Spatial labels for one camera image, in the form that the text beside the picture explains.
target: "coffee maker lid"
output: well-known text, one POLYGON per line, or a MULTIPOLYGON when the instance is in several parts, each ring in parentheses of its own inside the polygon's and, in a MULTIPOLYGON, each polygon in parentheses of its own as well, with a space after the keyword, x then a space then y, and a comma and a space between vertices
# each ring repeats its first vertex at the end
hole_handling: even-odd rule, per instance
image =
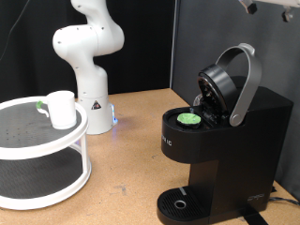
POLYGON ((208 92, 208 95, 214 95, 214 97, 211 97, 215 100, 215 102, 212 101, 213 104, 218 106, 221 111, 228 111, 231 114, 229 122, 231 126, 236 127, 243 122, 248 107, 260 84, 261 77, 262 66, 255 56, 255 49, 248 44, 242 43, 226 50, 214 65, 202 70, 198 83, 199 85, 204 84, 205 90, 212 90, 208 92), (227 74, 226 69, 234 57, 240 53, 244 53, 247 56, 248 75, 237 98, 236 87, 230 75, 227 74))

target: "drip tray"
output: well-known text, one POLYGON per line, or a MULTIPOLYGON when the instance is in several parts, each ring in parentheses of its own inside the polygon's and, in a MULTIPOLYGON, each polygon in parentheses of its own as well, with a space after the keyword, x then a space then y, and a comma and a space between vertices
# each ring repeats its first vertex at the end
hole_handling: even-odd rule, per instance
POLYGON ((70 186, 82 174, 82 155, 70 147, 44 157, 0 160, 0 196, 47 196, 70 186))
POLYGON ((178 224, 208 223, 208 214, 189 187, 170 189, 162 193, 157 200, 157 215, 164 224, 177 224, 176 221, 178 224))

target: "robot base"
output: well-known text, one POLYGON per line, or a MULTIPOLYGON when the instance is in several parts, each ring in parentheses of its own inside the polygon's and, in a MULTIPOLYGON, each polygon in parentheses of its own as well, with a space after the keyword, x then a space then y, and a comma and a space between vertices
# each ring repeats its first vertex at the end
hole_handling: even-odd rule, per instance
POLYGON ((113 105, 109 97, 84 98, 79 97, 78 103, 87 113, 89 127, 87 134, 101 134, 113 127, 113 105))

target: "cable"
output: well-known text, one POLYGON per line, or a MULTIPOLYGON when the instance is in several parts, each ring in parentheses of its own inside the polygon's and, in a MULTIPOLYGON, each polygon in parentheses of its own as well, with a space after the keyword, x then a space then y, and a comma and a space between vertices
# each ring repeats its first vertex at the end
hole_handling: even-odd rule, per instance
POLYGON ((25 4, 25 6, 23 7, 22 12, 21 12, 20 16, 18 17, 17 21, 16 21, 16 22, 13 24, 13 26, 10 28, 10 31, 9 31, 8 37, 7 37, 7 44, 6 44, 6 46, 5 46, 4 50, 3 50, 3 53, 2 53, 2 55, 1 55, 0 62, 1 62, 1 60, 2 60, 2 58, 3 58, 3 56, 4 56, 4 54, 5 54, 6 51, 7 51, 8 42, 9 42, 9 38, 10 38, 11 32, 13 31, 13 29, 15 28, 15 26, 16 26, 17 23, 19 22, 19 20, 20 20, 20 18, 22 17, 22 15, 24 14, 24 12, 25 12, 25 10, 26 10, 26 8, 27 8, 29 2, 30 2, 30 0, 27 1, 27 3, 25 4))
POLYGON ((300 202, 298 202, 298 201, 289 200, 289 199, 282 199, 282 198, 279 198, 279 197, 272 197, 272 198, 269 199, 269 202, 273 202, 273 201, 287 201, 289 203, 293 203, 295 205, 299 205, 300 206, 300 202))

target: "wooden table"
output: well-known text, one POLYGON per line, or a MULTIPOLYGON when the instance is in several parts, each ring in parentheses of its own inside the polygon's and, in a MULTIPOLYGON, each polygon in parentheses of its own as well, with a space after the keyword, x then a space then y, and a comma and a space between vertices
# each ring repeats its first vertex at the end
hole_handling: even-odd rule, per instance
MULTIPOLYGON (((0 224, 154 225, 157 199, 165 190, 188 184, 189 165, 165 157, 160 150, 161 116, 187 106, 171 89, 110 96, 118 125, 88 136, 92 174, 74 196, 42 209, 0 210, 0 224)), ((271 196, 293 199, 280 185, 271 196)), ((269 224, 300 224, 300 207, 270 202, 261 212, 269 224)), ((247 225, 236 218, 219 224, 247 225)))

